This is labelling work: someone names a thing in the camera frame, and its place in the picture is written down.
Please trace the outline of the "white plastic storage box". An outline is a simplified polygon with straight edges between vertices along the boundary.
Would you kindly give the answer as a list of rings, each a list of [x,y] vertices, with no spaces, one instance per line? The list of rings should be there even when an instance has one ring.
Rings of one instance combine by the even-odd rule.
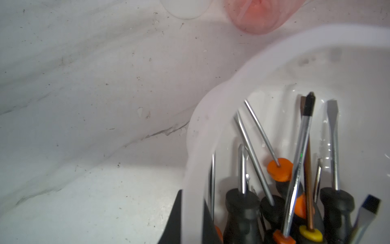
[[[311,148],[324,159],[322,184],[331,185],[327,102],[339,108],[340,187],[361,202],[382,200],[362,243],[390,241],[390,31],[367,25],[324,25],[288,37],[250,59],[196,107],[187,131],[183,203],[202,208],[216,148],[231,166],[231,123],[248,99],[286,158],[295,155],[300,97],[316,95]]]

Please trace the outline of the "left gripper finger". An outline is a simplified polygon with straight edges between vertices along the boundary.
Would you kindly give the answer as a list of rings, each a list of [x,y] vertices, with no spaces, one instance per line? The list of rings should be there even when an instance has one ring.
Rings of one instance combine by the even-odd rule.
[[[221,238],[217,233],[211,219],[206,200],[203,199],[203,207],[182,210],[187,207],[183,203],[183,191],[177,192],[174,204],[159,244],[221,244]]]

